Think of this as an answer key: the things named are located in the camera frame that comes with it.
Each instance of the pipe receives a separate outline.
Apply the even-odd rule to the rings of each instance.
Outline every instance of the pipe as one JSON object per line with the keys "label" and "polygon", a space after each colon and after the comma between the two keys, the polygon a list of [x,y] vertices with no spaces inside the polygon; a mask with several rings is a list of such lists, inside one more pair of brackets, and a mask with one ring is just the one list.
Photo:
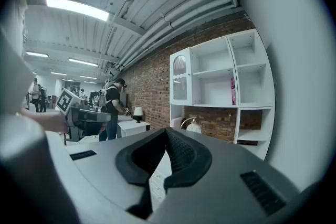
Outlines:
{"label": "pipe", "polygon": [[198,7],[194,10],[192,10],[191,12],[185,14],[184,16],[182,16],[181,18],[177,19],[176,21],[170,23],[170,25],[166,26],[165,28],[163,28],[161,31],[159,31],[157,34],[155,34],[152,38],[150,38],[145,44],[143,44],[141,46],[141,49],[138,50],[138,52],[136,52],[135,54],[133,54],[133,56],[131,56],[126,62],[125,62],[125,66],[133,60],[133,58],[135,58],[137,56],[137,54],[141,51],[141,50],[144,50],[148,47],[148,45],[150,45],[151,43],[153,43],[155,40],[157,40],[159,37],[161,37],[162,35],[166,34],[169,30],[171,30],[172,28],[180,25],[181,23],[185,22],[186,20],[189,20],[190,18],[192,17],[195,17],[196,15],[208,10],[208,9],[211,9],[211,8],[214,8],[214,7],[217,7],[217,6],[221,6],[221,5],[224,5],[224,4],[227,4],[229,3],[231,0],[215,0],[215,1],[212,1],[210,3],[207,3],[201,7]]}
{"label": "pipe", "polygon": [[[181,12],[185,11],[186,9],[202,2],[204,0],[190,0],[184,4],[182,4],[180,7],[174,9],[170,13],[168,13],[165,16],[165,20],[169,21]],[[152,35],[155,31],[157,31],[159,28],[161,28],[163,25],[166,24],[165,20],[160,20],[157,24],[152,26],[132,47],[131,49],[125,54],[125,56],[119,61],[118,65],[122,65],[125,60],[128,58],[129,55],[131,55],[150,35]]]}
{"label": "pipe", "polygon": [[[219,10],[220,10],[220,11],[223,11],[223,10],[225,10],[225,9],[234,8],[234,7],[235,7],[234,5],[228,5],[228,6],[225,6],[225,7],[223,7],[223,8],[220,8]],[[209,13],[203,15],[203,16],[207,16],[207,15],[213,14],[213,12],[214,12],[214,11],[211,11],[211,12],[209,12]],[[170,35],[171,35],[172,33],[176,32],[176,31],[179,31],[179,30],[180,30],[181,28],[183,28],[184,26],[185,26],[185,25],[183,25],[183,26],[181,26],[180,28],[174,30],[173,32],[170,33]],[[158,44],[159,42],[161,42],[161,40],[159,40],[158,42],[152,44],[152,45],[151,45],[150,47],[148,47],[146,50],[144,50],[143,52],[141,52],[141,53],[140,53],[138,56],[136,56],[131,62],[129,62],[129,63],[128,63],[127,65],[125,65],[124,67],[122,67],[121,70],[124,70],[124,69],[127,68],[128,66],[131,66],[132,64],[134,64],[134,63],[135,63],[138,59],[140,59],[145,53],[147,53],[149,50],[151,50],[151,49],[153,49],[154,47],[156,47],[157,44]]]}

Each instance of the white shelving unit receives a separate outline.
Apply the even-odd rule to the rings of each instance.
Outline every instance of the white shelving unit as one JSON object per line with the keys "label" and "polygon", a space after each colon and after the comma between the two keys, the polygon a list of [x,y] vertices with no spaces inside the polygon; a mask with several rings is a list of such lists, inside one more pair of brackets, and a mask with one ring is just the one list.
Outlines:
{"label": "white shelving unit", "polygon": [[[216,38],[171,55],[170,74],[171,123],[182,116],[183,105],[237,108],[234,143],[254,141],[257,145],[241,146],[265,158],[275,97],[269,60],[257,30]],[[260,130],[240,129],[240,114],[248,110],[262,111]]]}

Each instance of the vent grille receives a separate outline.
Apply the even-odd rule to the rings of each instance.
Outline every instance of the vent grille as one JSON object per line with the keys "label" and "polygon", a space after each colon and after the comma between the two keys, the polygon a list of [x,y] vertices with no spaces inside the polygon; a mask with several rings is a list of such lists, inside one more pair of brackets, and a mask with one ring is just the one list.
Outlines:
{"label": "vent grille", "polygon": [[87,157],[91,157],[96,155],[97,153],[94,151],[84,151],[80,153],[75,153],[75,154],[70,154],[70,157],[72,158],[73,161],[76,161],[78,159],[83,159]]}
{"label": "vent grille", "polygon": [[256,172],[241,174],[240,177],[267,215],[272,215],[286,205]]}

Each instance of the white lamp shade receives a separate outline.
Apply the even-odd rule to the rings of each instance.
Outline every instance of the white lamp shade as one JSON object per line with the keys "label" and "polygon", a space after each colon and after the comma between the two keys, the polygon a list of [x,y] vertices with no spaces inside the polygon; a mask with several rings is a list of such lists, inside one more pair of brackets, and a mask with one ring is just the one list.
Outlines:
{"label": "white lamp shade", "polygon": [[141,107],[137,107],[134,109],[134,113],[133,116],[142,116],[143,112],[142,112],[142,108]]}
{"label": "white lamp shade", "polygon": [[193,122],[191,124],[188,125],[187,131],[192,131],[192,132],[196,132],[196,133],[199,133],[199,134],[202,133],[202,129],[197,124],[197,122],[195,121],[195,119],[193,120]]}

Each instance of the white desk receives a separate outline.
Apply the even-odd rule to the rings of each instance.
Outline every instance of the white desk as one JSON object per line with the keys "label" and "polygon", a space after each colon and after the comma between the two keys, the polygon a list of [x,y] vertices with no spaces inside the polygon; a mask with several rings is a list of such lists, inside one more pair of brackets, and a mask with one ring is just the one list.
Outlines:
{"label": "white desk", "polygon": [[131,116],[119,116],[118,117],[118,130],[117,138],[139,134],[149,130],[150,124],[147,122],[137,121],[132,119]]}

